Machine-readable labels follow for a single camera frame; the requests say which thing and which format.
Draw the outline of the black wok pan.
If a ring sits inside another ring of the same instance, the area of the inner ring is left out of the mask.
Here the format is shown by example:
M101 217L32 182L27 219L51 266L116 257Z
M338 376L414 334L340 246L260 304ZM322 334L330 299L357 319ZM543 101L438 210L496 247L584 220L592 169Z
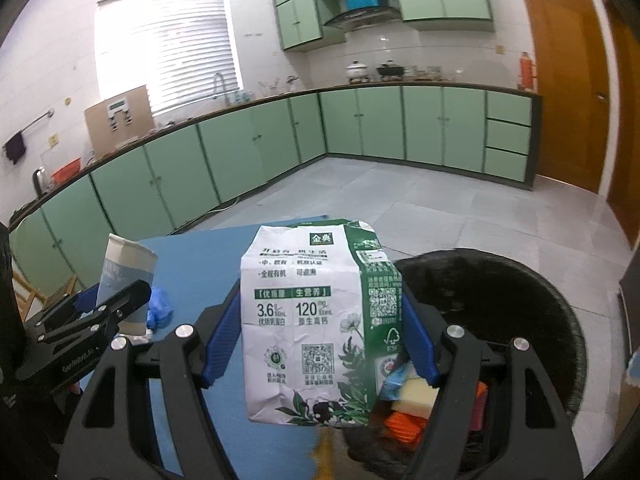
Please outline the black wok pan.
M381 63L377 68L378 76L382 81L401 81L404 79L405 67L393 61Z

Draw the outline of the white cooking pot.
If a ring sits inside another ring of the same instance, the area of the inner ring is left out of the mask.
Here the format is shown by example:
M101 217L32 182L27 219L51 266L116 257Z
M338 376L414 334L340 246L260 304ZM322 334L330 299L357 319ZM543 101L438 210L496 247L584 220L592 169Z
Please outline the white cooking pot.
M368 66L358 61L347 66L346 76L349 84L364 84L370 81Z

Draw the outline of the wooden door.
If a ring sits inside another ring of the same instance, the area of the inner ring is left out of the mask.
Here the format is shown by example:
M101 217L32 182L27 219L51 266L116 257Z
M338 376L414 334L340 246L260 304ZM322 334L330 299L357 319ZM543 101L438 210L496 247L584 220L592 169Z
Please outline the wooden door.
M525 0L542 96L538 172L598 192L608 144L608 60L593 0Z
M620 114L608 204L629 245L639 239L639 40L613 0L604 0L615 48Z

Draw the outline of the white green milk carton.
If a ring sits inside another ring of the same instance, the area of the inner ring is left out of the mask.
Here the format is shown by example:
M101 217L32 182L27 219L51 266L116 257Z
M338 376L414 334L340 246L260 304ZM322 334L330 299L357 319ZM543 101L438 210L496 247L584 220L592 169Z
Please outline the white green milk carton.
M261 226L241 258L252 422L370 422L402 346L401 275L366 222Z

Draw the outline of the paper cup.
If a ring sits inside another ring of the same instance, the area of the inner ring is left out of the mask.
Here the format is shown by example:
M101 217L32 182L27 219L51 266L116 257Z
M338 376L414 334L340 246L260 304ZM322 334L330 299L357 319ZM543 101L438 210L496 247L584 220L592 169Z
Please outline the paper cup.
M108 236L96 305L114 296L131 283L142 280L153 284L158 257L145 246L111 233ZM119 331L128 336L145 336L149 300L119 323Z

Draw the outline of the wooden stool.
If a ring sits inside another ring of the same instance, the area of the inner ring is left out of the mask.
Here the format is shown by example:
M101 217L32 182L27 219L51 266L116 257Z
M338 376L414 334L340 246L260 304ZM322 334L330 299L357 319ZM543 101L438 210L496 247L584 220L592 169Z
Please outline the wooden stool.
M25 322L29 318L29 312L34 304L39 304L41 311L47 311L63 299L72 296L76 290L77 275L73 274L68 281L49 296L32 286L17 270L15 264L12 264L12 281L18 312L20 312L22 321Z

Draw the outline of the blue plastic bag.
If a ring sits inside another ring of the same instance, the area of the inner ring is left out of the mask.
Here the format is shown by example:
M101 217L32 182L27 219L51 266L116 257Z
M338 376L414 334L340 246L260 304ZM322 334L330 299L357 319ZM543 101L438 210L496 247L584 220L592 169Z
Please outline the blue plastic bag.
M153 287L146 312L146 327L152 332L165 328L172 320L174 309L168 301L167 292L158 287Z

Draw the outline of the orange mesh trash piece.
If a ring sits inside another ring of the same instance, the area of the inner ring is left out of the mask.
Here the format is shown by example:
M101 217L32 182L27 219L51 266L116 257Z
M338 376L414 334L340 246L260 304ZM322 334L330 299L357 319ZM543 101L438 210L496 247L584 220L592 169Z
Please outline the orange mesh trash piece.
M421 442L428 420L404 412L393 411L384 420L387 433L405 448L415 450Z

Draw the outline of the dark hanging towel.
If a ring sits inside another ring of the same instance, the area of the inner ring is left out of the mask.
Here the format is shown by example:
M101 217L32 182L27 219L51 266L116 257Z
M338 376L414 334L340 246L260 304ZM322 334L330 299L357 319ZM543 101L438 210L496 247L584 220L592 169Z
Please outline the dark hanging towel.
M17 131L3 144L3 151L6 158L16 165L26 154L26 145L21 131Z

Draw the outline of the blue foam mat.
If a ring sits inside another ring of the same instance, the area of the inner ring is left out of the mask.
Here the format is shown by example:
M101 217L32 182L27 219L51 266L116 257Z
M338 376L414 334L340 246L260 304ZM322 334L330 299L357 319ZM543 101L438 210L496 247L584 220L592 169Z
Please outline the blue foam mat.
M113 338L63 444L61 479L313 479L318 434L234 420L217 430L204 390L224 372L241 333L240 286L163 339Z

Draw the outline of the sink faucet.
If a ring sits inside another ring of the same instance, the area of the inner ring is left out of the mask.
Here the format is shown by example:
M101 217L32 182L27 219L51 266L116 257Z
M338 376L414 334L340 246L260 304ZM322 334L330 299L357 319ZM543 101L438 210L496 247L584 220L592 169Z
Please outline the sink faucet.
M214 73L212 99L222 99L224 107L229 106L226 81L224 80L224 75L221 72Z

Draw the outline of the white window blinds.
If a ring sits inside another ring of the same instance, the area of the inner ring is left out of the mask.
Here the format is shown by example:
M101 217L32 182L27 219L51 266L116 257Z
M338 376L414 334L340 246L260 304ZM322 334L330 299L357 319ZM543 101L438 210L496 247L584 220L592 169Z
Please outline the white window blinds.
M217 72L243 88L224 0L101 0L94 46L100 95L145 86L154 115L210 100Z

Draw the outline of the orange thermos flask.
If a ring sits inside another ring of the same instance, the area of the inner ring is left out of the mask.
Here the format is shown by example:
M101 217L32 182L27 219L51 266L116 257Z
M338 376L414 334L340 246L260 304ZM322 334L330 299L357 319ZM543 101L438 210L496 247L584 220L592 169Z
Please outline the orange thermos flask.
M535 90L535 63L530 55L523 51L518 60L520 74L518 75L518 88L523 91Z

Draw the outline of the range hood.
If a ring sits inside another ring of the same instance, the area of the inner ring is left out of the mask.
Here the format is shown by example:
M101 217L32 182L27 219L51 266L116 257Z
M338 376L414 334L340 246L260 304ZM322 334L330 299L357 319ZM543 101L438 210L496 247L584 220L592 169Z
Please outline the range hood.
M401 13L392 6L367 6L338 14L324 24L326 27L341 29L343 32L353 32L357 29L376 26L378 24L398 21Z

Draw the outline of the green lower kitchen cabinets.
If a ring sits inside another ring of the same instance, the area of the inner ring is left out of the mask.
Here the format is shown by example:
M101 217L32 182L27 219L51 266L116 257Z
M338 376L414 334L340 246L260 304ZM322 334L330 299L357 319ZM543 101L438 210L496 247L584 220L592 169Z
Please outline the green lower kitchen cabinets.
M49 295L98 281L107 239L177 232L324 156L418 165L530 188L538 94L479 84L366 84L276 96L131 143L9 229L17 269Z

